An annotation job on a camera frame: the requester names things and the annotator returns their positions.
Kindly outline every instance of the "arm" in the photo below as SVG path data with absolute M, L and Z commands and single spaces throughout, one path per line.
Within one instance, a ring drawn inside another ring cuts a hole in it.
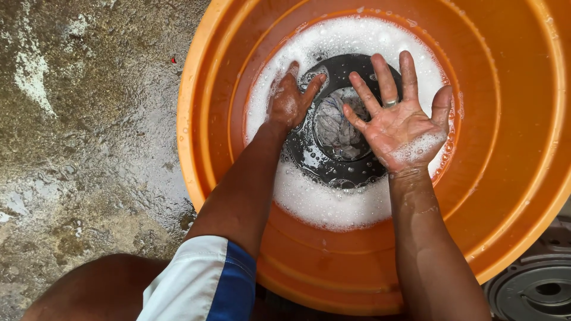
M 377 54 L 371 61 L 383 105 L 389 107 L 382 108 L 361 77 L 352 73 L 349 78 L 372 120 L 362 121 L 348 105 L 343 111 L 389 171 L 397 273 L 408 311 L 414 320 L 490 320 L 482 289 L 446 229 L 428 173 L 428 163 L 448 135 L 452 88 L 439 90 L 428 118 L 419 104 L 410 53 L 400 55 L 404 96 L 400 103 L 384 58 Z
M 254 258 L 258 256 L 282 145 L 289 131 L 303 121 L 325 81 L 325 75 L 315 76 L 302 95 L 296 84 L 298 69 L 296 62 L 289 67 L 270 99 L 268 120 L 208 196 L 185 240 L 222 236 Z

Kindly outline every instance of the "person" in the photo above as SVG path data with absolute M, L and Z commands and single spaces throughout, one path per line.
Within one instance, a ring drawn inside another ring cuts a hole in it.
M 452 88 L 436 93 L 428 118 L 409 52 L 400 54 L 401 102 L 384 58 L 375 54 L 371 62 L 383 107 L 352 73 L 351 83 L 372 119 L 361 120 L 348 105 L 343 112 L 389 171 L 397 274 L 409 316 L 490 320 L 484 294 L 448 234 L 428 173 L 449 130 Z M 115 254 L 84 264 L 55 282 L 22 320 L 248 320 L 280 151 L 325 82 L 325 75 L 315 76 L 302 94 L 298 69 L 294 62 L 279 81 L 269 117 L 208 196 L 171 262 Z M 438 141 L 421 153 L 403 153 L 426 137 Z

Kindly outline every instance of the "forearm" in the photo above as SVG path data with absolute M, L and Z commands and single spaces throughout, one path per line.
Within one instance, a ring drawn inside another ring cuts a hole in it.
M 214 191 L 185 239 L 228 238 L 257 257 L 272 202 L 276 168 L 288 129 L 264 123 Z
M 427 168 L 389 179 L 397 272 L 415 320 L 490 320 L 482 290 L 440 214 Z

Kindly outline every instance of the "cloth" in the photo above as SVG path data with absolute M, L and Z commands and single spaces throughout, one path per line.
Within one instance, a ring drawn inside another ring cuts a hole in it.
M 363 139 L 361 132 L 353 127 L 343 114 L 343 104 L 348 103 L 359 118 L 368 117 L 361 99 L 355 90 L 338 89 L 323 98 L 315 111 L 315 131 L 321 144 L 333 147 L 335 155 L 347 159 L 357 157 L 362 151 L 355 148 Z
M 219 236 L 184 242 L 143 293 L 137 321 L 247 321 L 254 307 L 256 261 Z

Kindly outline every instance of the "blue stripe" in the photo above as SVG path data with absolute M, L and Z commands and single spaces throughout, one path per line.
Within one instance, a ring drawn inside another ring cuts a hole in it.
M 228 241 L 226 262 L 206 321 L 248 321 L 254 307 L 256 260 Z

